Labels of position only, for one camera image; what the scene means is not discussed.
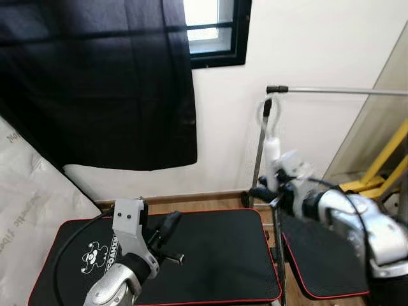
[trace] metal stand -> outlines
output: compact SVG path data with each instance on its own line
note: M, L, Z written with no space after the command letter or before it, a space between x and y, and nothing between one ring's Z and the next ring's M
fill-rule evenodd
M275 248L277 251L277 266L278 266L278 279L282 288L282 295L280 299L280 306L286 306L286 275L285 275L285 255L283 251L282 243L282 229L279 201L281 197L277 197L270 202L273 217L273 233L275 235Z
M263 117L262 117L262 122L265 126L268 125L271 107L272 107L272 100L271 99L266 100L263 106ZM261 133L259 134L258 150L256 152L255 169L254 169L254 176L252 177L251 188L255 188L256 185L258 184L259 167L261 166L264 140L265 140L265 131L264 129L261 129ZM246 208L254 207L254 198L252 196L249 196L247 192L243 192L241 194L241 202L242 202L242 205Z

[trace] printed logo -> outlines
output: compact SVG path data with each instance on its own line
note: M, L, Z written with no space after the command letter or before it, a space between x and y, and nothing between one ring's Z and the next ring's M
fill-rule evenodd
M108 254L108 247L104 245L99 248L99 242L92 242L88 247L91 250L82 256L82 261L87 263L86 267L81 268L81 272L84 274L90 273L94 266L101 268L105 264Z
M116 254L117 254L117 249L119 248L118 240L116 235L113 235L112 237L112 242L110 244L110 250L109 250L109 258L108 258L108 263L106 264L105 268L105 273L110 269L110 267L115 263L116 260Z

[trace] metal pole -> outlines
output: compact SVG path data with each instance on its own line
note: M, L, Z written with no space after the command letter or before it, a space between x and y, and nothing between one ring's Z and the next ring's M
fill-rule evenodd
M263 117L262 121L265 126L268 125L269 117ZM262 151L263 151L263 142L265 140L265 130L261 129L261 134L259 135L258 141L258 151L256 152L256 160L255 160L255 169L254 169L254 176L252 177L252 188L255 188L258 184L258 176L259 176L259 168L261 166L261 159L262 159ZM249 207L254 206L254 198L251 196L249 198Z
M289 87L289 92L316 92L327 94L377 94L383 96L408 96L408 91L386 91L380 89L351 89L351 88L313 88Z
M267 93L272 92L311 92L326 94L376 94L383 96L408 96L408 91L389 91L382 89L361 89L361 88L330 88L330 87L288 87L288 86L267 86Z
M281 197L274 199L270 202L273 217L273 233L275 235L275 247L277 250L277 266L278 266L278 278L280 286L282 287L282 295L280 299L280 305L286 306L286 276L285 276L285 255L283 251L282 242L282 230L281 230L281 218L280 208L278 206Z

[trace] cartoon bear logo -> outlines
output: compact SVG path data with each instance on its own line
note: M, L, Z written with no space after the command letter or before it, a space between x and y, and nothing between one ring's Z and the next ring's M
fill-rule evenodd
M90 273L95 265L101 268L105 264L108 254L108 247L104 245L99 248L99 242L92 242L88 247L91 250L82 256L82 261L87 263L85 268L81 268L81 272L84 274Z

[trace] white plastic bag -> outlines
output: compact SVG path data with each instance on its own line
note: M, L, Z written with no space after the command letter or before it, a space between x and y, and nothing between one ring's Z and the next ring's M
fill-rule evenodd
M0 304L26 306L59 226L99 210L0 117Z

